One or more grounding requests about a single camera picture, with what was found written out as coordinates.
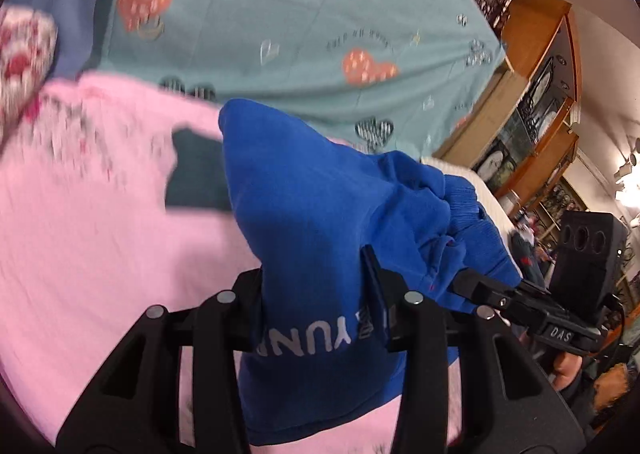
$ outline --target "ceiling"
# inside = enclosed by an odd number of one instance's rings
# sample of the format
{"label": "ceiling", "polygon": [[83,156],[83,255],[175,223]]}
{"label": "ceiling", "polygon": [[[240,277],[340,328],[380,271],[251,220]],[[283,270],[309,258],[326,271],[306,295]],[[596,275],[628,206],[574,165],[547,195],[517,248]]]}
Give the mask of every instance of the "ceiling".
{"label": "ceiling", "polygon": [[640,48],[589,11],[574,5],[582,61],[578,147],[606,178],[640,137]]}

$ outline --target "floral heart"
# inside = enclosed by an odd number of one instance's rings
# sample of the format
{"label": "floral heart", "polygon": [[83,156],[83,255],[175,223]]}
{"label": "floral heart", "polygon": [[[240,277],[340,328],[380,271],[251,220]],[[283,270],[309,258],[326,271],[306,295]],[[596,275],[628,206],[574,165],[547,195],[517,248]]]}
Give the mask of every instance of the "floral heart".
{"label": "floral heart", "polygon": [[393,62],[376,62],[366,50],[354,48],[342,59],[342,72],[348,84],[364,86],[395,77],[398,67]]}
{"label": "floral heart", "polygon": [[140,25],[148,23],[150,18],[158,17],[169,8],[172,0],[117,0],[118,13],[121,15],[128,32],[138,30]]}
{"label": "floral heart", "polygon": [[356,123],[356,135],[367,142],[367,153],[379,153],[391,138],[394,123],[385,119],[378,122],[375,117]]}

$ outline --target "teal fabric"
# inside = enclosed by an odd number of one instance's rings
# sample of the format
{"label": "teal fabric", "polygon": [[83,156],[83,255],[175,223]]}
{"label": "teal fabric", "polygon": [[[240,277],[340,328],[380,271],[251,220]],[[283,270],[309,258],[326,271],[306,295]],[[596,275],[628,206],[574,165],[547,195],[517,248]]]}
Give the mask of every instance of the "teal fabric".
{"label": "teal fabric", "polygon": [[98,2],[91,67],[208,84],[370,153],[431,154],[504,58],[474,0],[164,0],[129,31],[117,0]]}

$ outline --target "pink bedsheet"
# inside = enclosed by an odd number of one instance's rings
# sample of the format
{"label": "pink bedsheet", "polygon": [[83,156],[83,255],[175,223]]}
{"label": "pink bedsheet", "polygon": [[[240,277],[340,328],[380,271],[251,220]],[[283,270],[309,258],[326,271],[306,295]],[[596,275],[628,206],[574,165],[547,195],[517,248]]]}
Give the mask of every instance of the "pink bedsheet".
{"label": "pink bedsheet", "polygon": [[[53,442],[145,308],[197,306],[258,261],[231,215],[164,208],[172,129],[221,139],[211,104],[100,73],[50,82],[40,99],[0,160],[0,371]],[[449,372],[452,439],[460,430],[458,365]],[[189,379],[185,369],[187,443]],[[388,452],[398,408],[396,398],[349,424],[254,452]]]}

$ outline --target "person's hand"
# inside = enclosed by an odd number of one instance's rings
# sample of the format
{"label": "person's hand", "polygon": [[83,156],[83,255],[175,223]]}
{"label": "person's hand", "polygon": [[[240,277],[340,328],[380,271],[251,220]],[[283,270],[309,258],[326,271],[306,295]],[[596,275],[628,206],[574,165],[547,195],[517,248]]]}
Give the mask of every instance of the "person's hand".
{"label": "person's hand", "polygon": [[582,357],[561,352],[554,360],[554,373],[556,375],[553,386],[555,390],[563,390],[571,385],[575,377],[580,373],[582,367]]}

